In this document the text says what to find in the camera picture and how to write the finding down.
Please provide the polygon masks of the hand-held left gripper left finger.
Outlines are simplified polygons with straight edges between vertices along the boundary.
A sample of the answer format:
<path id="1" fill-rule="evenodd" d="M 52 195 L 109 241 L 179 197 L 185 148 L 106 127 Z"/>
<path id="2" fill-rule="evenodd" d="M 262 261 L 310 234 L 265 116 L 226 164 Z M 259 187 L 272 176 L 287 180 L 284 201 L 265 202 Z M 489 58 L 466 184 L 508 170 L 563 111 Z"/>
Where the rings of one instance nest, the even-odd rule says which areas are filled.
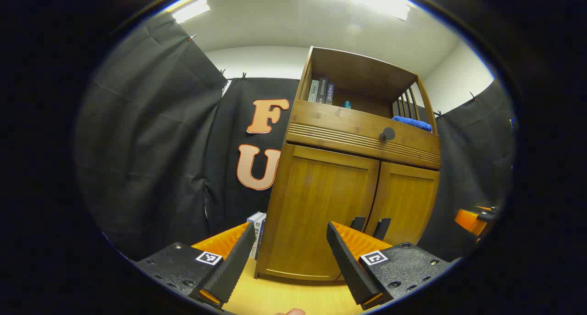
<path id="1" fill-rule="evenodd" d="M 220 309 L 228 303 L 254 242 L 254 224 L 245 222 L 193 245 L 172 243 L 136 265 L 168 288 Z"/>

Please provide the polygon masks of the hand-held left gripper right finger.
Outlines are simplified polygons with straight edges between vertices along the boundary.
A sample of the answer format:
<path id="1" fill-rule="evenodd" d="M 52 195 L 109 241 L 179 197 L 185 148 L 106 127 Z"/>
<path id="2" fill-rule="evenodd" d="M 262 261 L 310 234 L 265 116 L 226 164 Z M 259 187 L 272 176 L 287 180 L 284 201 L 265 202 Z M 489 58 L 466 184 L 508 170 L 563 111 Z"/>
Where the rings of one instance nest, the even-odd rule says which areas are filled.
<path id="1" fill-rule="evenodd" d="M 371 309 L 422 290 L 451 271 L 444 261 L 409 242 L 395 245 L 330 221 L 327 241 L 355 303 Z"/>

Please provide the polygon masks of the wooden double-door shoe cabinet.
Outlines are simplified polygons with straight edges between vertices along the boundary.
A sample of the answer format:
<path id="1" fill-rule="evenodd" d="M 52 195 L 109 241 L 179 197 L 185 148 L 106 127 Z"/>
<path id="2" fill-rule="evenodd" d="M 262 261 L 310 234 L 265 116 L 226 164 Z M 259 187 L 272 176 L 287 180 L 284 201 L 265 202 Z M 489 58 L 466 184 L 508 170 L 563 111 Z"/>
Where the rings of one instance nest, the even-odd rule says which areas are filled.
<path id="1" fill-rule="evenodd" d="M 388 119 L 392 119 L 392 117 L 396 115 L 417 119 L 432 125 L 432 133 L 439 135 L 431 102 L 423 85 L 423 81 L 417 73 L 407 71 L 406 69 L 383 62 L 382 60 L 355 53 L 334 50 L 331 48 L 311 47 L 298 89 L 296 90 L 294 102 L 296 100 L 307 101 L 310 93 L 311 81 L 319 80 L 320 77 L 326 77 L 329 83 L 335 85 L 333 103 L 331 104 L 333 106 L 344 108 L 343 103 L 346 100 L 350 100 L 352 103 L 351 110 L 366 112 L 368 114 L 378 115 Z M 283 140 L 282 145 L 284 146 L 285 144 L 290 143 Z M 378 160 L 380 163 L 396 163 L 368 156 L 308 146 L 305 144 L 294 145 L 365 157 L 372 160 Z M 369 219 L 369 215 L 368 217 L 356 217 L 354 221 L 347 226 L 350 227 L 351 225 L 355 225 L 359 232 L 365 233 L 365 224 Z M 389 218 L 379 221 L 373 237 L 378 237 L 383 240 L 390 222 L 391 220 Z M 277 277 L 258 273 L 255 268 L 255 278 L 266 276 Z"/>

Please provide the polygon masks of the white and blue box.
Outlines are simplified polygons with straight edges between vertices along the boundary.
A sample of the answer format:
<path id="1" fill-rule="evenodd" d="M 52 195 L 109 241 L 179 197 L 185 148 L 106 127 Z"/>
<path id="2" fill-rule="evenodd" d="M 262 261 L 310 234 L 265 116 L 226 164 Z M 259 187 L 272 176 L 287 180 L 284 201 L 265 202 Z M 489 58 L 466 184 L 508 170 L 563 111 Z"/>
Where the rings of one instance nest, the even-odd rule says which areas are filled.
<path id="1" fill-rule="evenodd" d="M 257 260 L 258 252 L 262 240 L 262 234 L 264 230 L 264 226 L 266 224 L 266 213 L 264 212 L 256 212 L 253 215 L 247 218 L 248 222 L 252 222 L 254 233 L 255 233 L 255 240 L 251 247 L 251 252 L 249 253 L 249 257 Z"/>

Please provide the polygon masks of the blue towel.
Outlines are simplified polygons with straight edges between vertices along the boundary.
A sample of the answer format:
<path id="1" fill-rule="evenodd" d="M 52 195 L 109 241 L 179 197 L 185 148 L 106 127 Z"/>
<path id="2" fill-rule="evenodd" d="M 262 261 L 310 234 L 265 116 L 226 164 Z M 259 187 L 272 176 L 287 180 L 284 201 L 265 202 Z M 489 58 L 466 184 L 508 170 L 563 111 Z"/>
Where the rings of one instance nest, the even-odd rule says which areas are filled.
<path id="1" fill-rule="evenodd" d="M 428 124 L 427 122 L 423 122 L 423 121 L 420 121 L 417 119 L 412 119 L 412 118 L 405 118 L 405 117 L 401 117 L 398 115 L 392 117 L 392 120 L 396 121 L 396 122 L 401 122 L 401 123 L 404 123 L 404 124 L 407 124 L 407 125 L 410 125 L 413 127 L 417 127 L 417 128 L 422 129 L 424 131 L 432 133 L 432 125 Z"/>

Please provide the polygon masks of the wooden drawer with black knob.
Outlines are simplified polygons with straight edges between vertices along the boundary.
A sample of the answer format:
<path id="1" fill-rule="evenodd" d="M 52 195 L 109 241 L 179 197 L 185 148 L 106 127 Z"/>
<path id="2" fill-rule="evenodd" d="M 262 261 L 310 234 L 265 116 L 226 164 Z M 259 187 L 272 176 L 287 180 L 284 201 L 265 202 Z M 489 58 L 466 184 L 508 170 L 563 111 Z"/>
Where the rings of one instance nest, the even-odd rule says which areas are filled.
<path id="1" fill-rule="evenodd" d="M 285 142 L 305 144 L 439 170 L 440 138 L 417 127 L 378 115 L 296 100 Z"/>

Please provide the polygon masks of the black backdrop cloth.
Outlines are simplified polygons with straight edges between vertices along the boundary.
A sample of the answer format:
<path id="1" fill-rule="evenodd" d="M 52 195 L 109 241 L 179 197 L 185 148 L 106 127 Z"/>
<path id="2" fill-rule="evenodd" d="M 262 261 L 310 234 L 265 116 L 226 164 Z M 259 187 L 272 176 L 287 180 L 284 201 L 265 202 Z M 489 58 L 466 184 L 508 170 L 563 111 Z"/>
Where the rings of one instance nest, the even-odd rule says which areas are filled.
<path id="1" fill-rule="evenodd" d="M 170 13 L 132 31 L 90 81 L 75 132 L 80 188 L 110 242 L 139 261 L 266 212 L 271 189 L 238 180 L 238 147 L 260 148 L 249 167 L 263 177 L 264 151 L 281 149 L 291 115 L 283 112 L 269 134 L 248 134 L 253 102 L 293 102 L 298 83 L 280 77 L 228 83 Z M 457 210 L 501 206 L 511 186 L 511 101 L 497 81 L 477 99 L 439 120 L 440 190 L 419 245 L 447 261 L 472 247 L 452 221 Z"/>

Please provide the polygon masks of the small ceiling light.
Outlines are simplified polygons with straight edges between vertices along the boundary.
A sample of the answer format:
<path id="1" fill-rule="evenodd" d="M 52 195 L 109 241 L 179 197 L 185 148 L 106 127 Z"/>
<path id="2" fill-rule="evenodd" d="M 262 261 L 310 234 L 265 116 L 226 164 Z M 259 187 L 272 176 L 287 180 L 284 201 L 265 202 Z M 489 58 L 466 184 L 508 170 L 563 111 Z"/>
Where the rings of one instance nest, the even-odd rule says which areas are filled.
<path id="1" fill-rule="evenodd" d="M 191 18 L 200 16 L 210 10 L 207 0 L 197 0 L 189 5 L 180 8 L 172 14 L 172 17 L 178 24 L 182 24 Z"/>

